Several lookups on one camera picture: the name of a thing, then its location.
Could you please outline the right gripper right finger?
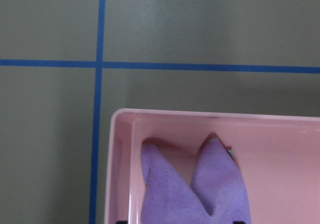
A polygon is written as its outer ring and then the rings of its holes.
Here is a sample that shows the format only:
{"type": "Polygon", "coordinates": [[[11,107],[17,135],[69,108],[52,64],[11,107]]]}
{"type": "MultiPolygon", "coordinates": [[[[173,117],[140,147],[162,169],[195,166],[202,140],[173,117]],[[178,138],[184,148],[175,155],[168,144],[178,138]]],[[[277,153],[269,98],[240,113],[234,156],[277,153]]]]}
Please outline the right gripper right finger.
{"type": "Polygon", "coordinates": [[[234,220],[233,224],[250,224],[250,220],[234,220]]]}

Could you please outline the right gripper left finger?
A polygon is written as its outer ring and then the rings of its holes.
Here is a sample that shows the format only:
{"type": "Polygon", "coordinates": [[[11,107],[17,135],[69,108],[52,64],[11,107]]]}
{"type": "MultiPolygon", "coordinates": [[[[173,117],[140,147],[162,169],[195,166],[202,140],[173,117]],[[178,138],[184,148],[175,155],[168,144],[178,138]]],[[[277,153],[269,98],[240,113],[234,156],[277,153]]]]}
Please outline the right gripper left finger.
{"type": "Polygon", "coordinates": [[[127,220],[119,220],[116,222],[116,224],[128,224],[127,220]]]}

